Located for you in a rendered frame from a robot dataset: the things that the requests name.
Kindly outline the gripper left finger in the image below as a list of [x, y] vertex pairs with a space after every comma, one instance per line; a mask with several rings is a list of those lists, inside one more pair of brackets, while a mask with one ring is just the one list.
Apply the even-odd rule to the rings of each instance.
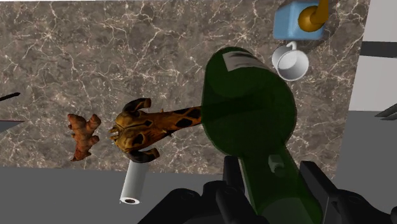
[[170, 191], [138, 224], [269, 224], [245, 196], [237, 157], [226, 156], [223, 179], [203, 185], [202, 194], [187, 188]]

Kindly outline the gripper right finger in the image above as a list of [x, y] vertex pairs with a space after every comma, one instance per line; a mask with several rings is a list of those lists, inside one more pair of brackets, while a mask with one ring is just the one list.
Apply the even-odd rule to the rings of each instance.
[[301, 162], [300, 174], [321, 206], [321, 224], [397, 224], [397, 206], [379, 211], [360, 194], [338, 189], [316, 163]]

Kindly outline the dark green glass bottle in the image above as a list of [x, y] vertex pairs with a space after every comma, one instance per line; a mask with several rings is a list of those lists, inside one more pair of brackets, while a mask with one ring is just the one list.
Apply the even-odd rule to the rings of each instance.
[[247, 50], [229, 46], [209, 59], [202, 124], [212, 144], [240, 158], [254, 210], [270, 224], [321, 224], [286, 147], [296, 126], [295, 98], [277, 74]]

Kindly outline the white paper roll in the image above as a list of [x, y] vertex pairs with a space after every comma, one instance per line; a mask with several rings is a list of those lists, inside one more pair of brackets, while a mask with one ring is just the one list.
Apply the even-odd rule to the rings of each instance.
[[148, 164], [130, 161], [123, 183], [120, 202], [130, 205], [141, 203], [143, 186], [148, 172]]

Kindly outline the giraffe toy figure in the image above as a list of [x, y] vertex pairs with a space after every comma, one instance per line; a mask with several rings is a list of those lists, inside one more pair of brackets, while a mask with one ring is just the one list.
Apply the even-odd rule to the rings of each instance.
[[157, 113], [146, 113], [142, 109], [151, 107], [150, 98], [139, 98], [127, 103], [116, 117], [110, 137], [119, 149], [136, 163], [148, 163], [160, 154], [156, 148], [146, 148], [181, 129], [202, 123], [201, 107], [179, 109]]

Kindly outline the white cup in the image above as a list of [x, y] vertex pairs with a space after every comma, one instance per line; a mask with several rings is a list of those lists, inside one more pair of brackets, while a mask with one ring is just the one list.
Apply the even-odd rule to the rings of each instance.
[[290, 41], [274, 50], [272, 65], [282, 79], [297, 81], [306, 75], [309, 58], [303, 51], [297, 49], [296, 41]]

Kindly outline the brown ginger root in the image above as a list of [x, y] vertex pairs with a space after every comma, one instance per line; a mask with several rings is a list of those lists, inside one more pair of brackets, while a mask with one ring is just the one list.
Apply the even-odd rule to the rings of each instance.
[[93, 114], [89, 120], [82, 116], [68, 114], [68, 128], [73, 131], [71, 137], [76, 141], [72, 162], [83, 160], [91, 155], [90, 149], [99, 142], [99, 136], [94, 135], [95, 130], [101, 124], [101, 119]]

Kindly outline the light blue box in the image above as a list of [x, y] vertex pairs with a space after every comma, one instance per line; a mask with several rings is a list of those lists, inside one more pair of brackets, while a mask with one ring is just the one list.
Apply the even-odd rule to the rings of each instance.
[[300, 13], [309, 6], [317, 6], [319, 0], [292, 1], [280, 7], [274, 18], [273, 37], [278, 40], [319, 40], [324, 28], [314, 32], [305, 32], [298, 25]]

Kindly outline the yellow rounded object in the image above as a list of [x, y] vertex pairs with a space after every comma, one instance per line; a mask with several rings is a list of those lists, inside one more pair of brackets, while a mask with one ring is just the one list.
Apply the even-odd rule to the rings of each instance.
[[329, 18], [329, 0], [319, 0], [317, 6], [308, 6], [301, 11], [298, 25], [305, 32], [314, 32], [322, 28]]

